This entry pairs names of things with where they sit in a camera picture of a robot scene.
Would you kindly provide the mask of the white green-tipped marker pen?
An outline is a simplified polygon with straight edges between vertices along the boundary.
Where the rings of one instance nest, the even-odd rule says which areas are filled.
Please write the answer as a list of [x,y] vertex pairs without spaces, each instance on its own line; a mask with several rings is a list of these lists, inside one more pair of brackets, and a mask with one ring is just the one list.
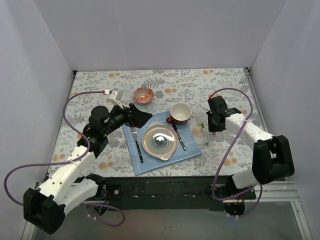
[[202,132],[203,132],[205,145],[208,146],[209,145],[209,141],[208,141],[208,136],[207,136],[207,133],[206,133],[206,128],[205,128],[204,123],[201,123],[201,129],[202,129]]

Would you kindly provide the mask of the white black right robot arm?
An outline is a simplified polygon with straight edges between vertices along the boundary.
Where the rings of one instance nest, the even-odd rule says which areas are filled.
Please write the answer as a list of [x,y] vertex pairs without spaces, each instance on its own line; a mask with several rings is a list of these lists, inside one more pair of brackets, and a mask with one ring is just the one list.
[[253,151],[250,168],[228,176],[223,186],[212,186],[215,200],[237,199],[257,185],[266,185],[295,173],[290,143],[284,135],[275,136],[254,125],[239,109],[229,108],[222,96],[210,98],[208,105],[209,132],[228,130]]

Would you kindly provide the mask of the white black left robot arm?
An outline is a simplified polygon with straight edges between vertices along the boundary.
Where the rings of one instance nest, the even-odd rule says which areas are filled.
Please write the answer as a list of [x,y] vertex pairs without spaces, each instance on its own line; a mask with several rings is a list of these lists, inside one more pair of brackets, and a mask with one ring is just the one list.
[[24,193],[24,219],[51,235],[60,228],[66,215],[83,201],[92,197],[103,199],[107,191],[102,176],[91,173],[76,186],[73,183],[105,149],[109,134],[123,125],[140,129],[152,116],[132,103],[128,107],[115,105],[112,110],[102,105],[94,107],[83,128],[84,136],[70,157],[45,182]]

